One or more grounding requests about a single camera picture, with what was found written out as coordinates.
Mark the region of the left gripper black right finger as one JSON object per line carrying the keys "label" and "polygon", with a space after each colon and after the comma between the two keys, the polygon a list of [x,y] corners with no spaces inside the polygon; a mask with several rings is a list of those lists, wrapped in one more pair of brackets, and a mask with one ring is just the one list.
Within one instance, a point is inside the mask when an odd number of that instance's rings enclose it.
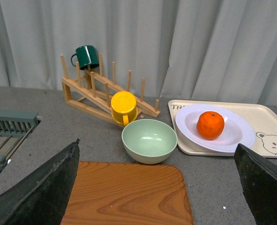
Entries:
{"label": "left gripper black right finger", "polygon": [[235,164],[246,202],[258,225],[277,225],[277,165],[238,144]]}

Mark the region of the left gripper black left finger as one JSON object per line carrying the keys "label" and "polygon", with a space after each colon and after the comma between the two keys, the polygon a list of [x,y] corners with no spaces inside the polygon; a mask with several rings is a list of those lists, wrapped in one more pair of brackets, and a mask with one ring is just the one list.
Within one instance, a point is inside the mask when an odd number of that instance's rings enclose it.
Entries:
{"label": "left gripper black left finger", "polygon": [[0,225],[59,225],[77,176],[79,140],[0,195]]}

